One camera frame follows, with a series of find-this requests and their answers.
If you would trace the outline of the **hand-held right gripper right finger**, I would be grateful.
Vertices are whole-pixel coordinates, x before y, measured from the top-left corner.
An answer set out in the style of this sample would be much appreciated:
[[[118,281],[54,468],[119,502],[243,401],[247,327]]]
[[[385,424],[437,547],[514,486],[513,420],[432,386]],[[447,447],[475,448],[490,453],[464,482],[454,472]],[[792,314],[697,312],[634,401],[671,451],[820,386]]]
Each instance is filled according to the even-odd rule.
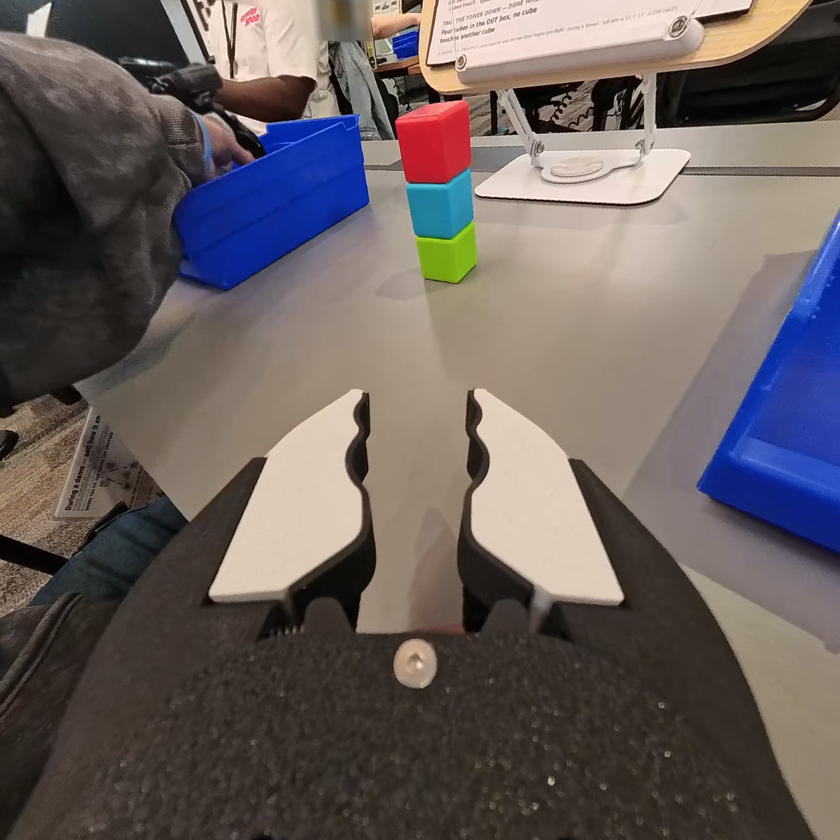
[[[468,392],[458,574],[484,606],[619,606],[620,585],[571,461],[537,424],[484,388]]]

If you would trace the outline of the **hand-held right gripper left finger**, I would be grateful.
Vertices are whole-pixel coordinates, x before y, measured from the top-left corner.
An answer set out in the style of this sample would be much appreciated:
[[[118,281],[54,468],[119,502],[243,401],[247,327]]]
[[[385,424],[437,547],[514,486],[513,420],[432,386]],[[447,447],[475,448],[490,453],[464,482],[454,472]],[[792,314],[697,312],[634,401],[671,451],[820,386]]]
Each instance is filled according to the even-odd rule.
[[[267,454],[208,590],[216,604],[357,599],[375,570],[370,396],[352,389]]]

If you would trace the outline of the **red cube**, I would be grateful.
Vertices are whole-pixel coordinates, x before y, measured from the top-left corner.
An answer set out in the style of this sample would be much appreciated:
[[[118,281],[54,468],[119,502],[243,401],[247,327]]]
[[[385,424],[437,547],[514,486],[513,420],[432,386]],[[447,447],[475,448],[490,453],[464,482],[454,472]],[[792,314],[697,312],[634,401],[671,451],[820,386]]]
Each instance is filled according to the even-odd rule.
[[[395,121],[408,184],[445,184],[470,169],[469,106],[441,101],[412,110]]]

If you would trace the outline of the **cyan cube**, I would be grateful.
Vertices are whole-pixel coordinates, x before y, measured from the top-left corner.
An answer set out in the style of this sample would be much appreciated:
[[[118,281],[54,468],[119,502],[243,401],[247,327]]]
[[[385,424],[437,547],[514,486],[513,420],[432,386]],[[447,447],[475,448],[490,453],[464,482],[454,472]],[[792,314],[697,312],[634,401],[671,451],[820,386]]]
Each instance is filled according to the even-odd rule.
[[[452,239],[474,221],[471,171],[447,183],[407,183],[413,232],[418,238]]]

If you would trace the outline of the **green cube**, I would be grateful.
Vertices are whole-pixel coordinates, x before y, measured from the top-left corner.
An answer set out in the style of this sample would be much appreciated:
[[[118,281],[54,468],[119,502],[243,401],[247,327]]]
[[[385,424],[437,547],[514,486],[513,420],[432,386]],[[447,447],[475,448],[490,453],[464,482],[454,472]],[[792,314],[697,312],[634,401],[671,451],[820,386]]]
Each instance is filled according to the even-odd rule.
[[[457,284],[477,264],[475,223],[452,238],[416,236],[416,248],[424,279]]]

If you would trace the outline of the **person's left forearm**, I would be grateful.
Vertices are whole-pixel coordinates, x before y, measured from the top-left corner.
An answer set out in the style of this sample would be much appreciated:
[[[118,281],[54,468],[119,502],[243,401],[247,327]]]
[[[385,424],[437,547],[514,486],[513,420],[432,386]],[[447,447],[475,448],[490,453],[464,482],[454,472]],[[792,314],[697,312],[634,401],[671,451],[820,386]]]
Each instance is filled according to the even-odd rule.
[[[1,37],[2,411],[118,363],[176,279],[209,176],[184,104],[52,38]]]

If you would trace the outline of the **grey desk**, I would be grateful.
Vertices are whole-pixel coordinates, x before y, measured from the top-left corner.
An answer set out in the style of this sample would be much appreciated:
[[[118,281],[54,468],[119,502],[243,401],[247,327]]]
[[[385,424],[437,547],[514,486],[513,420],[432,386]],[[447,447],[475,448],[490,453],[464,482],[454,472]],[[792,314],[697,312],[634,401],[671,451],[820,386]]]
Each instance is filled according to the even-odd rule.
[[[370,204],[228,292],[179,281],[80,385],[186,517],[350,389],[371,395],[376,572],[360,629],[456,624],[466,394],[582,459],[688,570],[819,838],[838,838],[838,557],[697,482],[838,210],[838,126],[672,129],[689,169],[630,209],[476,199],[478,265],[425,281],[394,143]]]

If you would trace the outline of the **person's left hand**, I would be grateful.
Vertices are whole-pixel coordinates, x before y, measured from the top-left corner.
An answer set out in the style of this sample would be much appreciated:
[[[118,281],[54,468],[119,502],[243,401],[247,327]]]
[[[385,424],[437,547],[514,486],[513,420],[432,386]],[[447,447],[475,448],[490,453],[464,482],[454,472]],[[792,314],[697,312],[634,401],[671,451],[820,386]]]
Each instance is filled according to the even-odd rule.
[[[203,141],[205,182],[228,172],[233,166],[247,165],[255,160],[254,155],[238,141],[235,132],[214,114],[193,115]]]

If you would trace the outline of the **black hand-held device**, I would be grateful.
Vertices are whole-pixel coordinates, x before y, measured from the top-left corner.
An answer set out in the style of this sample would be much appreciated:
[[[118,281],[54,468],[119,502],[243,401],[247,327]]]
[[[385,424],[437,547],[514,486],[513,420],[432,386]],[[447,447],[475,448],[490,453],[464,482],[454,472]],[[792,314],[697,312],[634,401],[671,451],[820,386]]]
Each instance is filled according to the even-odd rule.
[[[119,58],[119,65],[155,95],[170,96],[199,114],[224,112],[216,100],[223,80],[214,65],[178,67],[165,60],[131,57]]]

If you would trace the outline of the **blue denim jacket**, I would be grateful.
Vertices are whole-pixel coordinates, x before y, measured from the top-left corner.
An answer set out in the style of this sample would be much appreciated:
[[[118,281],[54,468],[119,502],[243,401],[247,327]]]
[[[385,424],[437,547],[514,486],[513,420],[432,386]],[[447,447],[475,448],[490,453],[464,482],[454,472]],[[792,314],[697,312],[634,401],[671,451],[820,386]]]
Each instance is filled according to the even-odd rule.
[[[331,83],[342,115],[359,119],[362,140],[396,139],[371,63],[357,42],[329,42]]]

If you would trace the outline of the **black white marker sign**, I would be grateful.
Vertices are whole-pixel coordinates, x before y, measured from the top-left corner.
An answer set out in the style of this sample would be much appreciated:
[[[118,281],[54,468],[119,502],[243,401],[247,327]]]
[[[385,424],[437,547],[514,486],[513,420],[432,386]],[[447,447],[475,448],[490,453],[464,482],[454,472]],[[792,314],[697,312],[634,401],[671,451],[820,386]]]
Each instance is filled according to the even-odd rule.
[[[190,63],[215,62],[211,37],[211,3],[205,1],[161,1],[178,43]]]

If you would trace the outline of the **person's blue jeans leg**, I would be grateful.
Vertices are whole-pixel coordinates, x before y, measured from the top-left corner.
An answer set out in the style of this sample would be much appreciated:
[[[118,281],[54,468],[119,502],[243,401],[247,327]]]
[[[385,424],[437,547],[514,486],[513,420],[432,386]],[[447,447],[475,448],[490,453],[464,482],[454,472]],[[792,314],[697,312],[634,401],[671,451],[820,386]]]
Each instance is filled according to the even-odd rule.
[[[120,602],[186,525],[187,520],[168,497],[119,514],[95,528],[29,606],[48,606],[64,595]]]

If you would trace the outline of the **printed paper sheet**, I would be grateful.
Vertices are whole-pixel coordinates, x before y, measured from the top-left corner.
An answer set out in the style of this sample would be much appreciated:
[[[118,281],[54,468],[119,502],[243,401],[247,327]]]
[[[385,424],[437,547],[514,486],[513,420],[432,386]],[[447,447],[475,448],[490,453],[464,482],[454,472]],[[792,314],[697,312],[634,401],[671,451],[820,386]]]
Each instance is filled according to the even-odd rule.
[[[99,520],[114,508],[142,508],[163,495],[119,436],[90,408],[54,518]]]

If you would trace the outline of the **printed instruction sheet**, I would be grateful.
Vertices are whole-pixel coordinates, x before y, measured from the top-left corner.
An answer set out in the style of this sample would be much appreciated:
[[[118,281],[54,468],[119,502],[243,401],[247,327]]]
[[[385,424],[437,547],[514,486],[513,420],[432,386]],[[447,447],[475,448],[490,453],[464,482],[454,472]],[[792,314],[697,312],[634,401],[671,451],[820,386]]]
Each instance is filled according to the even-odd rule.
[[[677,1],[462,1],[438,2],[427,49],[431,67],[487,56],[571,54],[595,46],[681,37],[687,23],[739,16],[753,2]]]

